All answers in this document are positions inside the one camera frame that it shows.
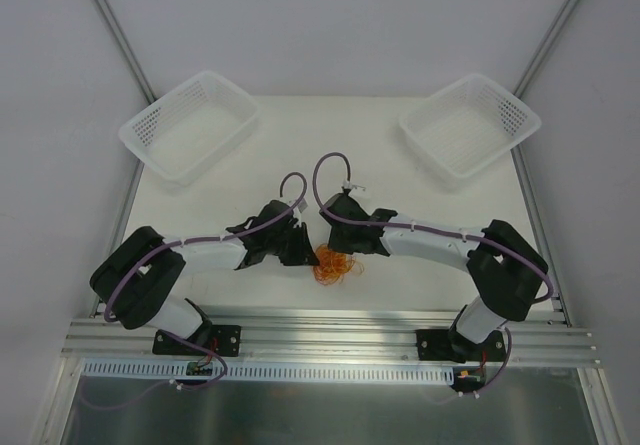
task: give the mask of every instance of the white backdrop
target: white backdrop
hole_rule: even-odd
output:
[[[0,442],[24,445],[88,303],[144,107],[90,0],[0,0]]]
[[[629,443],[640,443],[640,0],[584,0],[525,100],[545,230],[578,325],[594,330]]]
[[[514,88],[564,0],[109,0],[156,94],[200,70],[253,94]]]

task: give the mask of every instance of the orange tangled string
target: orange tangled string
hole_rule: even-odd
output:
[[[317,248],[316,256],[320,260],[320,265],[313,267],[313,276],[322,285],[342,283],[344,276],[351,271],[356,275],[364,272],[364,265],[353,258],[353,255],[329,250],[326,243]]]

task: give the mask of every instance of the white plastic basket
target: white plastic basket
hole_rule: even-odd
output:
[[[118,136],[165,180],[188,185],[256,129],[258,104],[213,72],[201,72],[124,124]]]
[[[540,117],[493,80],[473,74],[400,117],[407,143],[449,186],[464,183],[540,128]]]

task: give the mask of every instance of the cable connector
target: cable connector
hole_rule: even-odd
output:
[[[368,191],[367,187],[356,185],[355,183],[351,183],[349,180],[342,182],[342,188],[343,190],[349,190],[349,196],[351,198],[360,198],[361,200],[369,200],[371,198],[371,193]]]
[[[287,205],[289,205],[289,206],[291,206],[291,205],[293,205],[293,204],[296,202],[296,200],[297,200],[297,199],[287,200],[287,201],[286,201],[286,204],[287,204]],[[298,218],[298,217],[296,216],[296,212],[298,212],[298,213],[302,213],[302,212],[304,212],[304,211],[307,209],[307,207],[308,207],[308,206],[309,206],[309,204],[308,204],[308,203],[307,203],[307,201],[303,198],[303,199],[302,199],[302,201],[298,204],[298,206],[297,206],[296,208],[294,208],[294,209],[293,209],[293,215],[294,215],[296,218]]]
[[[293,209],[293,218],[295,218],[298,222],[294,225],[294,227],[302,226],[302,213],[298,207]]]

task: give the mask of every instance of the white table surface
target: white table surface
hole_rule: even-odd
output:
[[[531,244],[533,232],[513,161],[503,156],[472,183],[445,190],[404,142],[400,114],[421,99],[368,97],[256,97],[258,130],[188,188],[168,190],[145,168],[125,236],[143,225],[163,235],[213,235],[243,222],[278,197],[284,175],[297,170],[309,181],[318,158],[345,153],[352,182],[369,188],[368,211],[395,209],[416,219],[461,227],[510,222]],[[345,178],[340,159],[325,162],[319,190],[327,199]],[[296,179],[285,195],[297,195]],[[303,218],[314,248],[328,240],[311,188]],[[173,292],[202,305],[335,310],[460,310],[477,296],[468,274],[411,257],[358,255],[365,270],[343,283],[318,284],[309,267],[285,268],[275,257],[246,270],[212,270],[180,279]],[[534,306],[552,310],[547,301]]]

